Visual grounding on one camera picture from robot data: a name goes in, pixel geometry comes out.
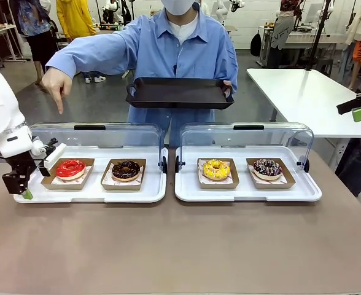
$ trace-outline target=blue shirt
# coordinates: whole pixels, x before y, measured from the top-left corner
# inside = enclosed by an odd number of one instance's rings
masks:
[[[57,52],[47,66],[70,77],[76,71],[122,74],[135,68],[135,78],[224,79],[232,82],[234,91],[238,76],[235,49],[219,22],[200,13],[196,30],[180,45],[171,32],[165,10],[152,18],[142,15],[123,31],[77,38]],[[170,146],[179,146],[182,126],[193,122],[214,122],[214,110],[130,106],[128,121],[157,124],[164,130],[162,139],[171,122],[169,143]]]
[[[36,36],[50,30],[50,24],[48,21],[42,20],[40,22],[33,12],[32,4],[26,1],[20,2],[18,22],[21,27],[21,32],[25,36]]]

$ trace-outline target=black serving tray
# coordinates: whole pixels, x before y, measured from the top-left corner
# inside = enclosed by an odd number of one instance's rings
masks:
[[[227,109],[234,103],[223,80],[137,78],[127,86],[126,101],[135,108]]]

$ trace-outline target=yellow donut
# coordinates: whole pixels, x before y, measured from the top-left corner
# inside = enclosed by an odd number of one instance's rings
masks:
[[[203,165],[204,175],[211,180],[224,180],[230,174],[230,166],[219,160],[209,160]]]

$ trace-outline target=face mask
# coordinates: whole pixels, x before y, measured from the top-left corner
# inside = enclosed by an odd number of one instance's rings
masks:
[[[194,0],[161,0],[165,9],[173,15],[182,15],[188,11]]]

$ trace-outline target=shirt cuff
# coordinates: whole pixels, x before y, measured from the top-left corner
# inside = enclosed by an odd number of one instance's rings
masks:
[[[64,72],[68,75],[71,79],[76,74],[76,63],[71,55],[64,54],[61,52],[57,52],[54,56],[50,59],[50,61],[45,65],[46,69],[55,68],[59,69],[60,71]]]

